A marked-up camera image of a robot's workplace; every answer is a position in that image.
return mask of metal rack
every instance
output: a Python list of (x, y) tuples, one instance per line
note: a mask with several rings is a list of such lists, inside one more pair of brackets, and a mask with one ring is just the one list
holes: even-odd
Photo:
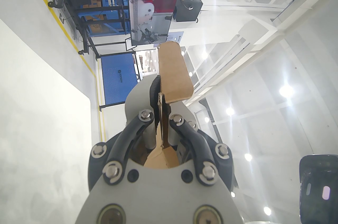
[[(100, 58), (101, 55), (96, 49), (97, 46), (126, 44), (126, 42), (114, 40), (110, 43), (94, 44), (92, 37), (130, 33), (128, 0), (102, 0), (102, 6), (95, 8), (83, 8), (84, 5), (91, 4), (90, 0), (64, 0), (64, 4), (83, 38), (83, 50), (79, 51), (79, 54), (89, 53), (89, 48), (92, 48), (96, 58)], [(93, 33), (91, 26), (95, 25), (103, 31)]]

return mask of black object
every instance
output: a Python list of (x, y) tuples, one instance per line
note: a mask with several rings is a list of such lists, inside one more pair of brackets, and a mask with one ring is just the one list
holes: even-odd
[(132, 169), (127, 174), (127, 179), (130, 183), (134, 183), (139, 179), (139, 176), (140, 176), (139, 171), (136, 169)]
[(196, 21), (202, 5), (201, 0), (177, 0), (174, 19), (176, 21)]
[(209, 184), (205, 184), (199, 177), (199, 175), (203, 175), (202, 170), (204, 168), (204, 161), (211, 162), (215, 165), (214, 158), (206, 139), (201, 134), (197, 133), (186, 120), (184, 120), (182, 125), (177, 126), (174, 120), (170, 119), (169, 124), (181, 136), (181, 143), (185, 148), (190, 150), (194, 161), (197, 180), (202, 185), (209, 186)]
[(228, 159), (222, 159), (216, 154), (215, 147), (217, 143), (214, 141), (213, 138), (211, 138), (209, 135), (205, 134), (203, 131), (199, 130), (197, 131), (199, 134), (201, 134), (208, 143), (208, 146), (210, 147), (212, 156), (215, 160), (215, 165), (218, 170), (218, 174), (220, 178), (223, 180), (224, 184), (228, 188), (228, 190), (231, 192), (233, 191), (234, 186), (234, 168), (233, 168), (233, 157), (232, 152), (230, 148), (228, 147)]
[(116, 134), (114, 137), (109, 139), (106, 143), (98, 143), (98, 146), (107, 146), (107, 151), (105, 155), (103, 155), (100, 158), (94, 158), (92, 155), (89, 157), (89, 163), (88, 163), (88, 187), (89, 191), (92, 190), (96, 182), (99, 180), (100, 176), (102, 175), (102, 170), (106, 164), (107, 157), (109, 154), (109, 151), (111, 150), (112, 146), (116, 142), (116, 139), (121, 133)]
[(181, 173), (181, 178), (185, 183), (191, 183), (193, 180), (193, 174), (189, 170), (183, 170)]
[(338, 223), (338, 155), (304, 156), (299, 163), (302, 224)]
[(55, 3), (55, 0), (48, 2), (48, 7), (62, 9), (64, 0), (58, 0), (58, 3)]
[(124, 177), (127, 161), (129, 158), (130, 150), (134, 147), (137, 140), (143, 134), (143, 131), (154, 121), (154, 114), (150, 113), (149, 121), (141, 121), (139, 115), (134, 117), (131, 122), (124, 128), (116, 139), (114, 145), (112, 146), (110, 153), (108, 155), (106, 164), (111, 161), (118, 161), (122, 165), (122, 174), (120, 178), (114, 182), (110, 183), (110, 178), (106, 175), (103, 175), (104, 180), (109, 185), (115, 185), (121, 182)]

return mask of cardboard box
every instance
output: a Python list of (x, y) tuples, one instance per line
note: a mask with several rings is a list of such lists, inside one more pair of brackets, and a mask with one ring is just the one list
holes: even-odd
[[(99, 15), (97, 16), (98, 19), (92, 17), (92, 16), (85, 16), (86, 20), (103, 20), (104, 19), (104, 16), (103, 15)], [(89, 28), (90, 30), (93, 32), (93, 33), (100, 33), (102, 32), (102, 27), (101, 25), (89, 25)]]
[(167, 104), (191, 98), (194, 87), (181, 54), (179, 44), (173, 41), (160, 44), (158, 50), (161, 92), (158, 97), (160, 130), (156, 134), (156, 148), (149, 154), (144, 166), (154, 169), (166, 169), (179, 165), (175, 150), (168, 143)]

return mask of metal frame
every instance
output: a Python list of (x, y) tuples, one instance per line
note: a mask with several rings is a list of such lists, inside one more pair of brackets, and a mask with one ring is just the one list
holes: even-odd
[[(95, 54), (95, 58), (98, 59), (101, 55), (98, 53), (96, 47), (104, 46), (104, 45), (115, 45), (115, 44), (123, 44), (124, 42), (112, 42), (105, 44), (95, 44), (92, 40), (92, 37), (89, 35), (88, 26), (90, 25), (102, 25), (108, 24), (111, 22), (120, 22), (122, 24), (124, 33), (127, 34), (126, 31), (126, 22), (130, 21), (130, 19), (126, 18), (124, 10), (129, 10), (129, 6), (108, 6), (108, 7), (95, 7), (95, 8), (77, 8), (76, 5), (72, 2), (72, 0), (64, 0), (64, 4), (71, 15), (76, 29), (80, 32), (83, 40), (83, 50), (80, 50), (79, 55), (89, 54), (89, 48), (91, 48)], [(103, 12), (103, 11), (118, 11), (118, 19), (113, 20), (84, 20), (81, 17), (81, 13), (89, 13), (89, 12)]]
[[(114, 53), (114, 54), (107, 54), (107, 55), (100, 55), (99, 56), (99, 58), (101, 58), (101, 57), (106, 57), (106, 56), (116, 56), (116, 55), (125, 55), (125, 54), (133, 54), (134, 55), (134, 58), (135, 58), (135, 60), (136, 60), (136, 51), (134, 51), (134, 50), (132, 50), (132, 51), (130, 51), (130, 52), (123, 52), (123, 53)], [(137, 61), (136, 61), (136, 68), (137, 68), (137, 73), (138, 73), (138, 78), (137, 78), (137, 74), (136, 74), (136, 78), (137, 78), (137, 80), (139, 80), (140, 79), (140, 69), (139, 69), (139, 65), (137, 64)], [(113, 104), (107, 104), (107, 105), (100, 105), (99, 106), (99, 109), (100, 109), (100, 112), (102, 111), (102, 109), (103, 108), (106, 108), (106, 107), (111, 107), (111, 106), (115, 106), (115, 105), (119, 105), (119, 104), (124, 104), (125, 103), (125, 101), (123, 101), (123, 102), (118, 102), (118, 103), (113, 103)]]

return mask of monitor screen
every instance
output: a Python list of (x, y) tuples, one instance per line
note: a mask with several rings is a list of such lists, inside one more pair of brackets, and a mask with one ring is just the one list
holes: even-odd
[(176, 0), (128, 0), (132, 45), (167, 39)]

